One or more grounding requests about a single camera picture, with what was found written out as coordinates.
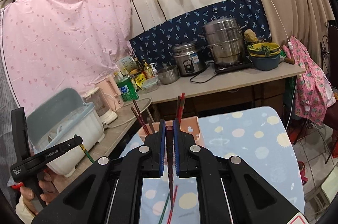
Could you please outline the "person's left hand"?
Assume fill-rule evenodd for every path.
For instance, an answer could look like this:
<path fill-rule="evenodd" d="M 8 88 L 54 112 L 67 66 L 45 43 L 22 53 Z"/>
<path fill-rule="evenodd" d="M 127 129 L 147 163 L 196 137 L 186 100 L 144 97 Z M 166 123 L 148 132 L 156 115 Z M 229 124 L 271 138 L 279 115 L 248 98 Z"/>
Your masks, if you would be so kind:
<path fill-rule="evenodd" d="M 38 190 L 33 190 L 26 185 L 20 188 L 23 203 L 34 215 L 43 209 L 41 203 L 49 205 L 59 195 L 59 191 L 54 185 L 55 179 L 58 177 L 58 174 L 47 168 L 44 170 L 44 174 L 38 175 Z"/>

